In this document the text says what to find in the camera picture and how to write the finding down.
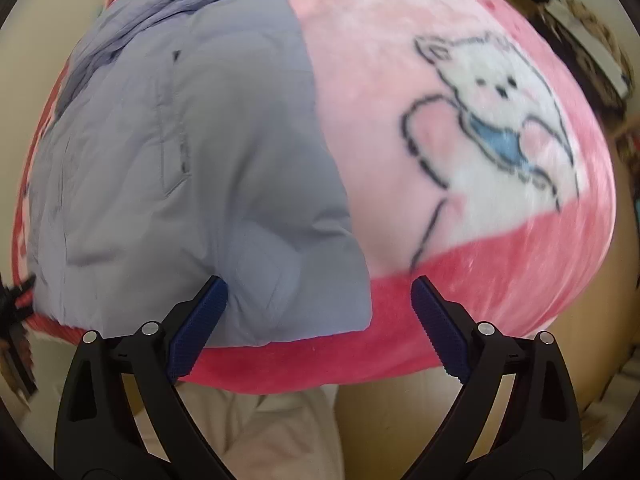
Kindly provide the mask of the beige trousers of person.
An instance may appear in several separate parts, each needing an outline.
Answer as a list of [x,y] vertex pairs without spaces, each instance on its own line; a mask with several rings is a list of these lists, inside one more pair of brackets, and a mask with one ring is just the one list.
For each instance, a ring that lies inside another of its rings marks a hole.
[[343,479],[337,385],[253,396],[183,382],[178,393],[238,479]]

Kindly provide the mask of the dark clothes pile on floor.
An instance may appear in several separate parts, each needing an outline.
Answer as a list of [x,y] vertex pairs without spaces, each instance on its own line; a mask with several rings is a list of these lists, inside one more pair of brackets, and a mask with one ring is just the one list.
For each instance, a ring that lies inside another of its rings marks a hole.
[[611,27],[580,0],[515,0],[576,79],[597,112],[623,119],[634,68]]

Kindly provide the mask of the lavender puffer jacket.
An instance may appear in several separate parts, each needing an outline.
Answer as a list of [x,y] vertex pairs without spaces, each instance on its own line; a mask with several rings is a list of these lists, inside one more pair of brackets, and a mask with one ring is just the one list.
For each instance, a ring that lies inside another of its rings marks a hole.
[[228,286],[215,347],[364,330],[370,278],[288,0],[115,0],[28,187],[36,311],[131,333]]

